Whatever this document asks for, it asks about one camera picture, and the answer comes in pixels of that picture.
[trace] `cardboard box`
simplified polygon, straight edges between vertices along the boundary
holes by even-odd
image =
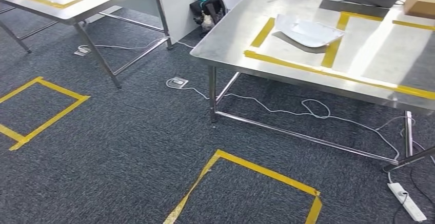
[[[435,0],[406,0],[405,14],[435,19]]]

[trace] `white power strip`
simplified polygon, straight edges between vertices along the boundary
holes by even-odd
[[[387,183],[387,185],[414,221],[422,222],[427,220],[416,203],[409,197],[408,192],[399,183]]]

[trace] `backpack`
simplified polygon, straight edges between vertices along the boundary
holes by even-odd
[[[193,20],[201,25],[204,37],[226,14],[227,8],[224,0],[197,0],[190,4]]]

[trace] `yellow tape square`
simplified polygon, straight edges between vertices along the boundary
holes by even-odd
[[[82,96],[78,93],[72,92],[68,89],[60,87],[60,86],[55,85],[53,83],[50,83],[48,81],[45,81],[42,77],[37,77],[37,78],[27,82],[26,84],[22,85],[21,87],[15,89],[14,91],[1,97],[0,104],[6,100],[12,98],[13,96],[17,95],[18,93],[22,92],[23,90],[32,86],[35,83],[39,83],[45,87],[53,89],[53,90],[60,92],[64,95],[73,97],[73,98],[77,99],[77,101],[74,102],[73,104],[71,104],[70,106],[68,106],[65,110],[61,111],[59,114],[55,115],[54,117],[52,117],[51,119],[46,121],[44,124],[40,125],[38,128],[36,128],[35,130],[33,130],[32,132],[30,132],[28,135],[25,135],[25,136],[13,131],[12,129],[7,128],[6,126],[4,126],[2,124],[0,124],[0,133],[3,133],[6,136],[9,136],[10,138],[17,141],[16,144],[14,144],[11,148],[9,148],[10,151],[14,151],[14,150],[19,149],[25,143],[29,142],[33,137],[37,136],[39,133],[44,131],[47,127],[49,127],[50,125],[52,125],[53,123],[58,121],[60,118],[62,118],[63,116],[65,116],[66,114],[71,112],[73,109],[75,109],[77,106],[82,104],[84,101],[86,101],[88,98],[90,98],[90,96]]]
[[[249,168],[251,170],[254,170],[258,173],[264,174],[266,176],[269,176],[273,179],[276,179],[278,181],[281,181],[289,186],[295,187],[305,193],[308,193],[312,196],[314,196],[313,204],[311,205],[311,209],[307,215],[307,219],[305,220],[305,224],[315,224],[317,221],[317,218],[319,216],[320,210],[322,208],[322,202],[320,201],[320,192],[316,189],[307,186],[297,180],[291,179],[287,176],[284,176],[282,174],[279,174],[277,172],[274,172],[272,170],[263,168],[259,165],[253,164],[249,161],[246,161],[244,159],[241,159],[239,157],[236,157],[234,155],[231,155],[229,153],[226,153],[221,150],[216,150],[215,154],[208,160],[207,164],[202,169],[198,179],[195,181],[195,183],[192,185],[190,190],[187,192],[187,194],[183,197],[183,199],[180,201],[180,203],[174,208],[174,210],[168,215],[166,220],[163,222],[163,224],[174,224],[176,219],[181,214],[184,205],[186,204],[190,194],[192,193],[193,189],[199,184],[201,179],[205,176],[205,174],[210,170],[210,168],[216,163],[216,161],[219,158],[226,159],[228,161],[231,161],[235,164],[239,164],[243,167]]]

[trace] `metal frame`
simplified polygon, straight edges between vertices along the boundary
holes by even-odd
[[[267,129],[271,129],[274,131],[278,131],[278,132],[282,132],[294,137],[298,137],[298,138],[303,138],[318,144],[322,144],[322,145],[326,145],[326,146],[330,146],[330,147],[334,147],[343,151],[347,151],[347,152],[351,152],[354,154],[358,154],[358,155],[362,155],[362,156],[366,156],[366,157],[370,157],[373,159],[377,159],[377,160],[381,160],[381,161],[385,161],[388,162],[390,165],[387,165],[384,167],[384,171],[385,172],[390,172],[392,170],[395,170],[397,168],[403,167],[405,165],[408,165],[414,161],[423,159],[426,156],[429,155],[435,155],[435,146],[426,149],[425,151],[422,151],[418,154],[413,155],[413,151],[412,151],[412,144],[413,144],[413,140],[412,140],[412,114],[410,111],[405,111],[405,138],[404,138],[404,143],[405,143],[405,155],[406,157],[403,160],[396,160],[396,159],[391,159],[391,158],[387,158],[384,156],[380,156],[380,155],[376,155],[376,154],[372,154],[369,152],[365,152],[365,151],[360,151],[351,147],[347,147],[347,146],[342,146],[339,144],[335,144],[332,142],[328,142],[322,139],[318,139],[318,138],[314,138],[314,137],[310,137],[304,134],[300,134],[300,133],[295,133],[292,131],[288,131],[288,130],[284,130],[284,129],[280,129],[280,128],[276,128],[270,125],[266,125],[257,121],[253,121],[253,120],[249,120],[249,119],[245,119],[243,117],[239,117],[239,116],[235,116],[232,114],[228,114],[222,111],[218,111],[217,109],[217,105],[218,103],[222,100],[222,98],[225,96],[225,94],[227,93],[227,91],[231,88],[231,86],[235,83],[235,81],[237,80],[237,78],[240,76],[240,72],[237,72],[233,78],[230,80],[230,82],[226,85],[226,87],[222,90],[222,92],[216,96],[216,67],[215,66],[208,66],[208,76],[209,76],[209,95],[210,95],[210,118],[212,123],[216,122],[217,120],[217,116],[223,116],[223,117],[227,117],[227,118],[231,118],[234,120],[238,120],[238,121],[243,121],[245,123],[249,123],[249,124],[253,124],[253,125],[257,125],[263,128],[267,128]]]
[[[81,25],[79,25],[78,23],[74,24],[74,27],[77,30],[77,32],[80,34],[82,39],[86,42],[86,44],[89,46],[89,48],[91,49],[91,51],[94,54],[95,58],[98,60],[98,62],[101,64],[103,69],[107,72],[107,74],[110,76],[110,78],[112,79],[113,83],[115,84],[115,86],[117,88],[121,88],[122,86],[121,86],[120,82],[118,81],[118,79],[116,78],[116,76],[121,74],[124,70],[128,69],[130,66],[135,64],[137,61],[139,61],[144,56],[148,55],[148,53],[150,53],[151,51],[153,51],[154,49],[156,49],[157,47],[162,45],[164,42],[167,43],[167,48],[168,49],[172,49],[172,42],[171,42],[170,35],[169,35],[168,24],[166,23],[166,17],[165,17],[165,14],[163,12],[162,2],[161,2],[161,0],[156,0],[156,2],[157,2],[157,8],[159,10],[159,15],[160,15],[160,19],[162,21],[163,28],[158,28],[158,27],[154,27],[154,26],[151,26],[151,25],[148,25],[148,24],[136,22],[136,21],[133,21],[133,20],[130,20],[130,19],[127,19],[127,18],[123,18],[123,17],[117,16],[117,15],[113,15],[113,14],[108,14],[108,13],[104,13],[104,12],[100,12],[99,13],[100,15],[104,15],[104,16],[107,16],[109,18],[117,19],[117,20],[120,20],[122,22],[130,23],[130,24],[133,24],[133,25],[136,25],[136,26],[140,26],[140,27],[143,27],[143,28],[151,29],[151,30],[154,30],[154,31],[161,32],[161,33],[165,34],[165,38],[162,38],[157,43],[154,43],[146,51],[144,51],[143,53],[139,54],[137,57],[135,57],[134,59],[130,60],[128,63],[126,63],[125,65],[123,65],[122,67],[120,67],[119,69],[117,69],[115,71],[113,71],[109,67],[109,65],[107,64],[106,60],[101,55],[99,50],[96,48],[94,42],[91,40],[91,38],[86,33],[84,28]]]
[[[0,14],[3,14],[3,13],[6,13],[6,12],[8,12],[8,11],[11,11],[11,10],[13,10],[13,9],[16,9],[15,7],[9,7],[9,8],[7,8],[7,9],[4,9],[4,10],[1,10],[0,11]],[[24,39],[27,39],[28,37],[30,37],[30,36],[33,36],[33,35],[35,35],[35,34],[37,34],[37,33],[39,33],[39,32],[41,32],[41,31],[43,31],[43,30],[45,30],[45,29],[47,29],[47,28],[49,28],[49,27],[51,27],[51,26],[53,26],[53,25],[55,25],[55,24],[57,24],[57,22],[51,22],[51,23],[49,23],[49,24],[47,24],[47,25],[45,25],[45,26],[43,26],[43,27],[41,27],[41,28],[38,28],[38,29],[36,29],[36,30],[33,30],[33,31],[31,31],[30,33],[28,33],[28,34],[26,34],[26,35],[24,35],[24,36],[21,36],[21,37],[18,37],[18,36],[16,36],[13,32],[12,32],[12,30],[10,30],[4,23],[2,23],[2,21],[0,21],[0,28],[3,28],[3,30],[4,31],[6,31],[6,33],[12,38],[12,39],[14,39],[25,51],[27,51],[28,53],[31,53],[32,51],[29,49],[29,47],[27,47],[26,46],[26,44],[24,44],[23,43],[23,40]]]

